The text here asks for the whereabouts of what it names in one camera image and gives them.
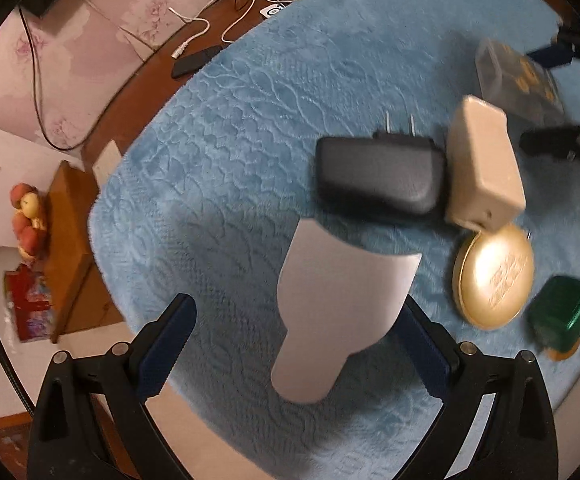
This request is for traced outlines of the wooden tv bench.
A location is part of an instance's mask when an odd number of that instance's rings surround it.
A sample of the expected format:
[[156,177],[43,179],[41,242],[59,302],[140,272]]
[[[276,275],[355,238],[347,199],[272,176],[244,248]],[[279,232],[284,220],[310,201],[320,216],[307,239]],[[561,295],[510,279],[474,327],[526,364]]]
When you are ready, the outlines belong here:
[[[265,5],[264,0],[216,1],[202,14],[211,23],[211,28],[189,44],[186,54],[218,46],[226,28],[231,29],[227,35],[229,39],[239,38],[263,20],[259,10]],[[124,154],[156,113],[190,79],[189,75],[179,79],[171,78],[171,69],[175,63],[171,53],[180,42],[203,27],[203,24],[190,24],[180,29],[119,90],[94,125],[81,150],[84,168],[90,171],[110,143],[115,143],[116,148]]]

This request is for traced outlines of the fruit pile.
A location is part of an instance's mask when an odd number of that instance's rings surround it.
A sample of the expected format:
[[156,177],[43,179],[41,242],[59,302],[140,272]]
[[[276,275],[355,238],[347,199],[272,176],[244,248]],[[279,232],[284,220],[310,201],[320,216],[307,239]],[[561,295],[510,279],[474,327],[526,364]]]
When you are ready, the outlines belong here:
[[26,266],[33,266],[44,253],[48,238],[48,219],[44,196],[32,185],[19,183],[10,191],[15,209],[12,229],[17,249]]

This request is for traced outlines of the gold round tin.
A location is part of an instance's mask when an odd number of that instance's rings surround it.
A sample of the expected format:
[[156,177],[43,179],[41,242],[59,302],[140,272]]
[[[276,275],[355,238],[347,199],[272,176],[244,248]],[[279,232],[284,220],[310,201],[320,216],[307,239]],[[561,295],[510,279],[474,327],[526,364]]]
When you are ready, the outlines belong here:
[[533,281],[528,232],[513,223],[494,233],[475,232],[462,243],[454,263],[456,308],[480,330],[498,330],[523,310]]

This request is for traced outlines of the red tissue box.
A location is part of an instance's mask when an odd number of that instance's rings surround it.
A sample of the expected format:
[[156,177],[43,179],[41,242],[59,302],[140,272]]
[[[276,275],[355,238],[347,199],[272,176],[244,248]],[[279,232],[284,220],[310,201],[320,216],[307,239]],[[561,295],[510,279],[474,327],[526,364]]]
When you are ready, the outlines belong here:
[[3,278],[6,305],[20,342],[47,339],[54,324],[52,298],[44,274],[21,263]]

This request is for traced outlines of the black remote control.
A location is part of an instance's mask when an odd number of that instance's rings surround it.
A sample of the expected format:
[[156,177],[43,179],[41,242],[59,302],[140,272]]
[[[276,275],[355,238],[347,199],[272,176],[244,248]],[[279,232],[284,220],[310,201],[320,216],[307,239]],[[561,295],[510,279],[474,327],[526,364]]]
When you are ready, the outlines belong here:
[[179,79],[183,76],[193,74],[206,65],[221,51],[223,47],[212,46],[188,55],[183,55],[174,63],[171,69],[171,78]]

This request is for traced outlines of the green gold perfume bottle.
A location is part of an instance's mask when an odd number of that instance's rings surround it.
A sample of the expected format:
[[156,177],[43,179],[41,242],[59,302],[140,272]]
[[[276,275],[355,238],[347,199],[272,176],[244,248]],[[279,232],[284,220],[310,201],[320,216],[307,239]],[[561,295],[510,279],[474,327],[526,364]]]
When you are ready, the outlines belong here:
[[535,339],[549,359],[569,359],[580,345],[580,278],[553,275],[528,307]]

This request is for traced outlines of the clear box yellow pieces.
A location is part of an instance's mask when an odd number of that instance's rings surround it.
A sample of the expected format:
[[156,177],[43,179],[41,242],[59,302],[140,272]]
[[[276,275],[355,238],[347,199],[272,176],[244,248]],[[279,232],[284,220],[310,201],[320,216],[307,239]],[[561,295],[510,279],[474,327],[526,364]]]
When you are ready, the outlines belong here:
[[482,99],[538,127],[564,123],[554,77],[508,44],[484,38],[476,50],[476,75]]

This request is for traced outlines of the wooden side cabinet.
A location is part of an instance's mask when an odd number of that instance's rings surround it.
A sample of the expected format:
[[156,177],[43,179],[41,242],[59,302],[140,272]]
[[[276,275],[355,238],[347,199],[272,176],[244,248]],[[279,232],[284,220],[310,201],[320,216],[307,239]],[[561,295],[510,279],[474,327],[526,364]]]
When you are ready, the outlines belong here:
[[98,194],[92,174],[61,162],[46,195],[49,238],[43,273],[52,298],[52,342],[122,322],[90,246],[88,218]]

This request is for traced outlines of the white bottle-shaped plastic piece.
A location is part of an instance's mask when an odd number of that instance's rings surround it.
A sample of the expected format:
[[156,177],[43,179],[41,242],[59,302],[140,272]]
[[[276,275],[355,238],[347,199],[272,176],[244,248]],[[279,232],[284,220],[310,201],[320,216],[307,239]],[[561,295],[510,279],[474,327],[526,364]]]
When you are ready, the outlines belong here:
[[287,334],[270,372],[292,403],[324,399],[349,356],[395,323],[422,256],[387,256],[347,244],[313,219],[299,220],[277,283]]

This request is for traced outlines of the black power adapter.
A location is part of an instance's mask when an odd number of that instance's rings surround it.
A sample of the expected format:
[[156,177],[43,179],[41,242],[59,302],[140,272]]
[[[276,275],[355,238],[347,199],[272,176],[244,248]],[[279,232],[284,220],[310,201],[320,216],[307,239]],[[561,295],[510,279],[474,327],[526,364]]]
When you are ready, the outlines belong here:
[[444,150],[428,136],[394,131],[323,136],[315,151],[316,193],[333,209],[386,223],[439,220],[447,201]]

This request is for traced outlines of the beige rectangular box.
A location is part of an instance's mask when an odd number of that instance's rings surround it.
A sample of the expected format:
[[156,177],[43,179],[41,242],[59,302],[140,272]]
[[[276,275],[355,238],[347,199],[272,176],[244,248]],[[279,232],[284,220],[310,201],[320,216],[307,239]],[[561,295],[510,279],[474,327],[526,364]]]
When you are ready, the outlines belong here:
[[497,232],[524,211],[523,183],[503,110],[464,96],[447,132],[446,159],[447,222]]

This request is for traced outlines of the blue fluffy table cloth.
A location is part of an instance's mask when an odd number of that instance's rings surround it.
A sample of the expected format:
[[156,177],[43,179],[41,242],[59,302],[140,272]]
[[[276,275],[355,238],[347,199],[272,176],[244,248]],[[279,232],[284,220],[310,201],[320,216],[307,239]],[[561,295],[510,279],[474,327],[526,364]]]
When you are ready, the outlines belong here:
[[444,146],[480,90],[480,45],[530,52],[560,24],[543,0],[297,0],[181,87],[104,185],[89,235],[116,306],[141,330],[179,292],[195,300],[171,385],[267,474],[391,479],[441,407],[390,337],[350,356],[321,401],[276,393],[278,276],[303,220],[369,252],[418,254],[412,297],[455,338],[491,356],[540,350],[524,316],[491,332],[461,318],[452,271],[465,229],[334,191],[317,146],[390,130]]

